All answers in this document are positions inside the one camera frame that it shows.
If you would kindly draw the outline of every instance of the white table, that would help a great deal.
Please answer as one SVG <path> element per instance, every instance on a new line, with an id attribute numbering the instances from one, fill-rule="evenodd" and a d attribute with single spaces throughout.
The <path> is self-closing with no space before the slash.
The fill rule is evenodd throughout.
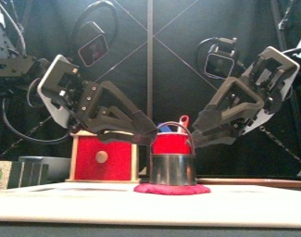
<path id="1" fill-rule="evenodd" d="M 18 236 L 16 228 L 38 233 L 56 226 L 70 231 L 72 226 L 71 233 L 91 230 L 98 236 L 162 236 L 165 231 L 191 237 L 229 231 L 234 236 L 260 236 L 260 231 L 301 236 L 300 191 L 209 185 L 211 193 L 169 196 L 135 193 L 137 185 L 64 182 L 0 191 L 0 233 Z"/>

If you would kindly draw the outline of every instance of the red box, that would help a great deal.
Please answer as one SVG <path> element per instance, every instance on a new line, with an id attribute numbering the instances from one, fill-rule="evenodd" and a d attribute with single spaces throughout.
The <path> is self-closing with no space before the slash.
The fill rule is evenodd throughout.
<path id="1" fill-rule="evenodd" d="M 102 143 L 97 135 L 74 134 L 68 181 L 135 181 L 138 146 L 127 142 Z"/>

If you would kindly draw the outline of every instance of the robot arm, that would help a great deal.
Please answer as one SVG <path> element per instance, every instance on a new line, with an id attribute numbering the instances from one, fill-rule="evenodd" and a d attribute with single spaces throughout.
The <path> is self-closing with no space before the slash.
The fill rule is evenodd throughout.
<path id="1" fill-rule="evenodd" d="M 195 147 L 233 144 L 278 111 L 298 64 L 268 47 L 239 78 L 226 78 L 193 124 Z"/>
<path id="2" fill-rule="evenodd" d="M 63 56 L 56 56 L 46 71 L 38 93 L 55 122 L 63 128 L 88 131 L 105 142 L 153 143 L 157 126 L 123 92 L 110 81 L 101 84 L 83 81 L 78 66 Z"/>

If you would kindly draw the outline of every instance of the table surface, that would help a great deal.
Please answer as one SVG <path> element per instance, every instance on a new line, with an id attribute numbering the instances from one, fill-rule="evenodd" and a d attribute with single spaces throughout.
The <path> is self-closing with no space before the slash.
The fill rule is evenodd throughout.
<path id="1" fill-rule="evenodd" d="M 301 229 L 301 192 L 206 185 L 210 193 L 135 193 L 138 183 L 63 182 L 0 191 L 0 221 Z"/>

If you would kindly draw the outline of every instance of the gray container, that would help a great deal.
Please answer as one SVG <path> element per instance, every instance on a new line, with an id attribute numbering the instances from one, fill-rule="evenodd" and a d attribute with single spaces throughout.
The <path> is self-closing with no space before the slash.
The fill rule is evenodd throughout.
<path id="1" fill-rule="evenodd" d="M 174 186 L 195 185 L 194 156 L 151 155 L 150 183 Z"/>

